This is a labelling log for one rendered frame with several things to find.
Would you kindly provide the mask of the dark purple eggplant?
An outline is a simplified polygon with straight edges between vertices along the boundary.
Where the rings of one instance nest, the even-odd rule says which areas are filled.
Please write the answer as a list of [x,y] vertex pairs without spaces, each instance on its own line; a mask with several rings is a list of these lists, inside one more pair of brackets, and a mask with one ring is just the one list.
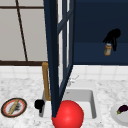
[[125,112],[128,110],[128,106],[127,105],[122,105],[119,107],[119,109],[117,110],[117,115],[121,114],[122,112]]

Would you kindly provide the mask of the round plate with brown rim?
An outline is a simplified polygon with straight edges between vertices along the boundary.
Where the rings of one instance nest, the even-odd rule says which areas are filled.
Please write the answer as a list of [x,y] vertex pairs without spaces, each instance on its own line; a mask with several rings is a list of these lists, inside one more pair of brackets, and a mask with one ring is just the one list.
[[[15,108],[14,112],[9,115],[9,110],[12,107],[14,103],[18,103],[17,107]],[[27,109],[27,102],[22,98],[12,98],[7,100],[2,106],[1,106],[1,114],[4,117],[7,118],[15,118],[20,115],[22,115]]]

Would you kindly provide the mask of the small tan jar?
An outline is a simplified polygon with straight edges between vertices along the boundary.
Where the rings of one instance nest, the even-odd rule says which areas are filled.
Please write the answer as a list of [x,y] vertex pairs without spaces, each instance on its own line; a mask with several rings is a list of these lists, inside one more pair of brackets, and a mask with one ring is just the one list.
[[112,50],[112,45],[110,43],[107,43],[105,45],[104,55],[105,56],[110,56],[111,55],[111,50]]

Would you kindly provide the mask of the dark blue cupboard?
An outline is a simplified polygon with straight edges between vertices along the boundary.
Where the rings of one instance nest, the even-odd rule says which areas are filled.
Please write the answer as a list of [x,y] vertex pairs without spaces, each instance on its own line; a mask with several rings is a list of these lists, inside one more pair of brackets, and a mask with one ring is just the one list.
[[[128,0],[62,0],[57,22],[56,0],[43,0],[50,76],[52,116],[55,117],[74,65],[128,65]],[[117,48],[104,55],[103,40],[118,28]]]

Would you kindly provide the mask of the silver tap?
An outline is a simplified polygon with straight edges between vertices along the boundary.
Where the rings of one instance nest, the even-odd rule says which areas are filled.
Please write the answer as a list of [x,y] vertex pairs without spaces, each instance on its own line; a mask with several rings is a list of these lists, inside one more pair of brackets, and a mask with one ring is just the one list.
[[71,83],[75,83],[75,81],[79,78],[79,75],[77,75],[75,78],[69,78],[69,81],[68,83],[71,84]]

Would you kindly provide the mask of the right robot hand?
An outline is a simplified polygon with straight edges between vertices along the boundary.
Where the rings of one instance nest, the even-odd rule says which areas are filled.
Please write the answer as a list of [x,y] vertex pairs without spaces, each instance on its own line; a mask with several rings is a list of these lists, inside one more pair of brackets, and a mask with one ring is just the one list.
[[105,37],[105,39],[103,40],[104,43],[111,43],[113,50],[116,50],[117,48],[117,41],[116,39],[121,35],[121,31],[116,28],[111,30],[107,36]]

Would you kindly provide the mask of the window with brown bars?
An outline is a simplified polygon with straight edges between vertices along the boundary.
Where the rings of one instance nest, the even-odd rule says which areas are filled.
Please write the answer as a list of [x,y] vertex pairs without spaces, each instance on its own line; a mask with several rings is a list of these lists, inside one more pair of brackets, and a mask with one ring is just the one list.
[[0,65],[41,66],[46,60],[43,0],[0,0]]

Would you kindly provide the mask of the tan baguette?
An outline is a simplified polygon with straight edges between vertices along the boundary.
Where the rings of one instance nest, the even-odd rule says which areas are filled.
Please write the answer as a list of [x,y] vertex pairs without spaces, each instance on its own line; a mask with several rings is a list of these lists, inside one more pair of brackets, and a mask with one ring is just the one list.
[[18,103],[14,103],[12,105],[12,107],[10,108],[9,113],[8,113],[9,115],[11,115],[14,112],[15,108],[17,107],[17,105],[18,105]]

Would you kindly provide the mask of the red ball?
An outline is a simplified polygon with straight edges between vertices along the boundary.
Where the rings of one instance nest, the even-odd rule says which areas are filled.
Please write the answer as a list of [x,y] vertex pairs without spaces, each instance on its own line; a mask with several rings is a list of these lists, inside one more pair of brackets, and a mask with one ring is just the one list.
[[71,100],[62,101],[56,117],[52,117],[55,128],[80,128],[83,120],[83,109]]

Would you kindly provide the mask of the white sink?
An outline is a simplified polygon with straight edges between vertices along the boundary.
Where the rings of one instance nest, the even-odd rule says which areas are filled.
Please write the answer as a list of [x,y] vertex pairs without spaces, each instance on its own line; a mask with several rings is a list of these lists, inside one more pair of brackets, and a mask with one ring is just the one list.
[[[98,106],[96,94],[91,89],[66,89],[62,100],[72,100],[79,104],[84,110],[85,122],[100,122],[101,115]],[[39,113],[39,117],[50,120],[52,114],[51,101],[45,100],[45,94],[43,93],[44,105],[42,113]]]

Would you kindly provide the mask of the white plate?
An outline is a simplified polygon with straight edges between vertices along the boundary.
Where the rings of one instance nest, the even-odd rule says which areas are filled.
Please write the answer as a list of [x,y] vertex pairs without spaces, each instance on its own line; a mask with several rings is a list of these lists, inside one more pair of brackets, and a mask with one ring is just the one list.
[[111,108],[111,116],[115,122],[120,125],[128,126],[128,110],[118,114],[117,111],[121,107],[121,104],[116,104]]

